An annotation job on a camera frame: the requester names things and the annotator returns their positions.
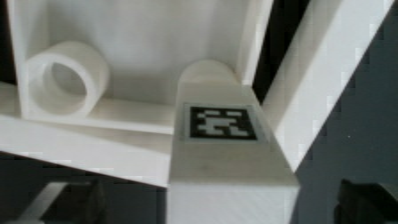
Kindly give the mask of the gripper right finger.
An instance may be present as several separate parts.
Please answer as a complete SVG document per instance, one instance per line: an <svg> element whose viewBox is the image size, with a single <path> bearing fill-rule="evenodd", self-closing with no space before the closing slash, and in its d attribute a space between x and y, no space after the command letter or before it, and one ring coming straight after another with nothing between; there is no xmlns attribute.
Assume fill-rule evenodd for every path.
<svg viewBox="0 0 398 224"><path fill-rule="evenodd" d="M341 180L334 224L398 224L398 185Z"/></svg>

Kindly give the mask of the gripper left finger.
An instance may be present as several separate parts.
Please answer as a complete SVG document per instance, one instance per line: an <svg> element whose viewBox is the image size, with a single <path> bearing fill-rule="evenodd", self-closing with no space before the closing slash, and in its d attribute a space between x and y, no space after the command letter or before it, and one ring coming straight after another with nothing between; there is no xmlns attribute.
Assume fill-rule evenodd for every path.
<svg viewBox="0 0 398 224"><path fill-rule="evenodd" d="M14 224L107 224L101 183L50 182Z"/></svg>

